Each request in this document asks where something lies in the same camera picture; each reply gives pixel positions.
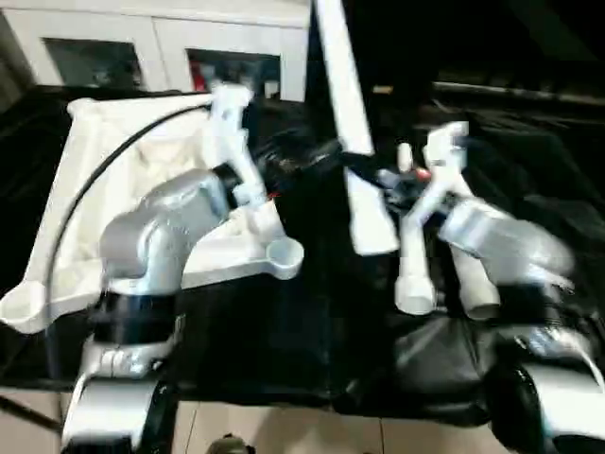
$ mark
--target white cabinet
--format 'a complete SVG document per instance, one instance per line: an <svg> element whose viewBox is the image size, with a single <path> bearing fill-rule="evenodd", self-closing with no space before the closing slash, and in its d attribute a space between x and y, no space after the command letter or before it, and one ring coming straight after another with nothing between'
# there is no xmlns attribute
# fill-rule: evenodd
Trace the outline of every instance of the white cabinet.
<svg viewBox="0 0 605 454"><path fill-rule="evenodd" d="M24 9L4 14L37 83L168 88L150 17Z"/></svg>
<svg viewBox="0 0 605 454"><path fill-rule="evenodd" d="M191 92L237 73L258 91L303 101L310 1L0 0L0 8L40 84Z"/></svg>
<svg viewBox="0 0 605 454"><path fill-rule="evenodd" d="M166 19L155 24L171 88L192 91L195 64L257 61L255 71L279 84L281 99L304 100L306 29Z"/></svg>

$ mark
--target black cloth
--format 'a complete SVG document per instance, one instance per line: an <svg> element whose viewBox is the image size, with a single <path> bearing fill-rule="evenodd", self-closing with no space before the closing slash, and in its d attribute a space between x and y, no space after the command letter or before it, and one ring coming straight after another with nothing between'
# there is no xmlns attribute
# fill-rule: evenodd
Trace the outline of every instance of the black cloth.
<svg viewBox="0 0 605 454"><path fill-rule="evenodd" d="M18 149L15 155L23 159L3 170L20 184L5 190L0 183L3 208L13 210L5 237L23 238L10 249L10 266L5 267L10 271L2 279L5 291L19 282L25 269L70 123L66 103L83 96L130 95L39 89L0 118L2 150ZM45 113L43 128L20 123L19 118L32 111ZM309 148L330 138L325 124L322 133L308 127L321 123L317 113L309 118L295 104L269 103L259 113L259 149L267 147L275 132L288 128L307 128L300 139ZM465 176L478 196L541 223L573 247L578 287L566 303L593 321L583 327L597 339L605 291L600 279L605 223L602 187L586 170L589 157L578 157L578 148L570 153L567 142L545 128L494 129L484 123L477 119L473 124L475 141L469 146ZM21 126L6 130L10 124ZM570 144L574 139L578 137L565 138ZM288 143L273 141L271 146ZM301 158L290 154L284 166L296 159ZM343 413L483 424L489 414L481 380L494 362L493 324L471 322L460 313L456 282L444 259L447 248L431 236L431 272L449 313L442 310L420 318L399 313L392 290L398 258L354 253L342 169L326 159L332 164L321 171L290 172L295 183L279 185L282 192L276 202L285 228L305 248L299 276L284 282L253 276L180 295L186 323L175 369L182 398L256 405L287 402L331 406ZM26 163L32 160L38 160L40 176L28 178L32 170ZM533 295L517 291L508 296L502 290L503 306L536 304ZM86 313L61 317L57 332L61 380L54 381L46 371L43 335L24 336L0 327L0 385L71 389L89 332Z"/></svg>

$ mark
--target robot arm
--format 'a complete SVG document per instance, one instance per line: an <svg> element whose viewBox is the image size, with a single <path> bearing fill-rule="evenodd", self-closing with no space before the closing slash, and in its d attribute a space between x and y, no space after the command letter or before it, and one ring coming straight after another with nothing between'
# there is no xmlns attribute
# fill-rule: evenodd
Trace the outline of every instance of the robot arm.
<svg viewBox="0 0 605 454"><path fill-rule="evenodd" d="M318 1L316 7L337 129L344 146L353 152L343 153L343 161L348 167L346 179L352 210L354 248L360 254L396 249L393 228L377 191L371 188L371 185L379 186L386 194L390 208L395 208L402 221L400 279L395 289L395 303L409 313L430 312L436 296L428 276L424 252L422 228L426 219L419 222L416 218L409 222L409 218L404 221L406 216L402 215L422 196L426 182L413 178L413 172L402 177L398 172L377 168L372 159L359 154L370 154L372 147L368 146L369 139L366 140L369 137L368 128L358 93L341 1ZM448 132L456 134L457 130L459 132L456 126L446 127L441 130L444 134L437 135L444 136L444 142L447 143L451 138L447 137ZM441 152L451 155L450 151L442 148L430 149L425 153L429 169L434 176L440 174L441 180L433 184L437 196L433 201L437 202L432 208L429 207L428 216L438 215L441 218L439 235L451 245L458 276L464 281L461 282L460 299L469 317L485 318L483 314L486 311L478 309L497 307L499 298L496 285L570 287L565 276L571 271L573 260L560 241L538 226L514 219L481 200L473 199L461 178L460 168L448 166L447 160L439 156ZM487 312L489 317L493 315L492 310ZM551 345L559 345L559 342L553 340ZM548 351L558 352L559 348ZM605 393L598 391L594 380L558 366L545 369L541 369L544 366L524 365L519 369L506 365L502 367L513 380L502 381L498 379L499 374L492 374L494 379L489 382L493 386L488 389L488 394L502 396L501 399L496 398L495 402L505 404L502 407L492 401L490 407L494 433L506 446L525 453L543 453L553 449L563 452L565 447L566 452L602 452L605 424L600 422L605 411ZM591 400L595 401L594 406L591 406ZM517 407L520 412L515 412L514 407L508 407L513 411L506 410L506 404L510 402L522 402ZM530 421L521 417L526 414ZM574 418L578 418L576 423L572 421ZM535 429L529 443L525 443L522 435L525 427ZM503 437L507 431L511 436L509 439ZM560 437L560 440L564 440L563 444L552 443L557 434L564 434L564 438ZM507 440L512 440L512 443L506 443ZM577 443L577 440L597 442L589 446Z"/></svg>
<svg viewBox="0 0 605 454"><path fill-rule="evenodd" d="M170 452L178 400L162 370L179 338L175 297L191 250L229 211L217 175L191 170L107 226L100 245L106 291L84 346L64 452L93 445Z"/></svg>
<svg viewBox="0 0 605 454"><path fill-rule="evenodd" d="M344 153L344 157L345 166L383 189L388 206L401 217L400 276L406 287L400 292L405 298L396 303L405 312L426 313L434 305L422 235L430 218L440 240L478 259L493 285L541 288L551 296L557 288L572 287L566 276L574 260L565 245L540 226L457 190L452 182L459 173L427 175L414 169L401 173L359 156ZM558 310L557 305L552 307L553 313ZM495 436L525 454L602 452L605 384L588 339L556 319L497 331L502 343L522 345L523 353L499 358L486 377ZM574 367L567 365L570 360Z"/></svg>

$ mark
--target glass cabinet door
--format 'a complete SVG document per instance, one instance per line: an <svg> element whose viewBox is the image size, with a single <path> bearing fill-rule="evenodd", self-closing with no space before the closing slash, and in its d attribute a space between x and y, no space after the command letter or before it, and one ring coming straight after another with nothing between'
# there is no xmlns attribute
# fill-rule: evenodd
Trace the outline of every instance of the glass cabinet door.
<svg viewBox="0 0 605 454"><path fill-rule="evenodd" d="M151 18L6 9L37 83L162 91Z"/></svg>
<svg viewBox="0 0 605 454"><path fill-rule="evenodd" d="M304 101L308 29L156 19L171 89L248 83L265 97Z"/></svg>
<svg viewBox="0 0 605 454"><path fill-rule="evenodd" d="M193 89L212 91L221 81L241 83L257 96L280 96L280 58L275 55L186 49Z"/></svg>

